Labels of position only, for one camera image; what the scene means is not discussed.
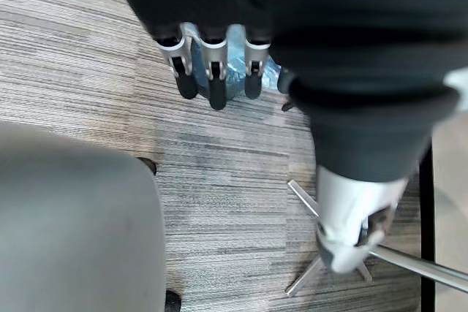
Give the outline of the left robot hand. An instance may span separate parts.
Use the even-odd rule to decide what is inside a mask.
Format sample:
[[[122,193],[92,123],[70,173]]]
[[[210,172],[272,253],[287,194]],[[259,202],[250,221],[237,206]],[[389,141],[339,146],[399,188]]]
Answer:
[[[196,25],[212,108],[227,101],[227,30],[245,29],[246,95],[266,61],[310,120],[320,256],[354,270],[385,236],[434,126],[456,108],[445,75],[467,65],[467,0],[127,0],[182,97],[198,87],[184,23]]]

